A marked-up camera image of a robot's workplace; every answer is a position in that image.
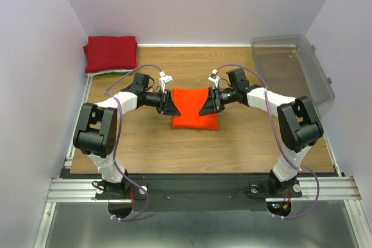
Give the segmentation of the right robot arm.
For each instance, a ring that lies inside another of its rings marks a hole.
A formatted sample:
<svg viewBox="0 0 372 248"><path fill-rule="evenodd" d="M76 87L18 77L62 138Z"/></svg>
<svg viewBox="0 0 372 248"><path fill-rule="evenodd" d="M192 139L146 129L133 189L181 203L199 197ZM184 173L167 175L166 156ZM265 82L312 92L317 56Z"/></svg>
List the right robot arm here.
<svg viewBox="0 0 372 248"><path fill-rule="evenodd" d="M208 89L206 102L199 111L200 116L220 113L225 106L238 102L247 107L260 109L269 115L269 120L278 121L272 130L280 151L277 163L269 173L268 191L274 196L287 192L294 183L303 158L324 130L312 101L276 94L267 85L250 84L245 69L237 68L227 72L229 86L220 87L218 71L214 69L208 79L214 85Z"/></svg>

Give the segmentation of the orange t shirt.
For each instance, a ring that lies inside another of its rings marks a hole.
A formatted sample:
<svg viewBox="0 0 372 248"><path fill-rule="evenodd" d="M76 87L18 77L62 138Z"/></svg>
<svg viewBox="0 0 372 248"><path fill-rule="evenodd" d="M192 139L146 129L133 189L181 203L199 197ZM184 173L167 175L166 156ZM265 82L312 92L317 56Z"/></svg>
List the orange t shirt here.
<svg viewBox="0 0 372 248"><path fill-rule="evenodd" d="M173 102L181 116L172 118L174 129L217 130L219 127L217 114L200 116L199 112L208 98L208 88L173 89Z"/></svg>

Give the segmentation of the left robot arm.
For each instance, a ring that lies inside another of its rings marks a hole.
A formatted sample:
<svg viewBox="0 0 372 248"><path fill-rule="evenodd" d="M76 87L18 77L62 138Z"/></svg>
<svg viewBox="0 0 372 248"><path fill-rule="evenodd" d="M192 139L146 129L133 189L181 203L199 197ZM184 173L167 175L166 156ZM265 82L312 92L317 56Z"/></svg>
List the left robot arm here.
<svg viewBox="0 0 372 248"><path fill-rule="evenodd" d="M125 176L127 171L116 159L116 150L121 135L124 114L141 106L154 107L159 114L180 116L166 85L173 78L163 71L159 73L160 89L150 90L152 77L134 74L133 82L117 94L98 103L84 103L80 109L73 145L86 154L101 174L101 181L92 183L96 195L123 199L132 193Z"/></svg>

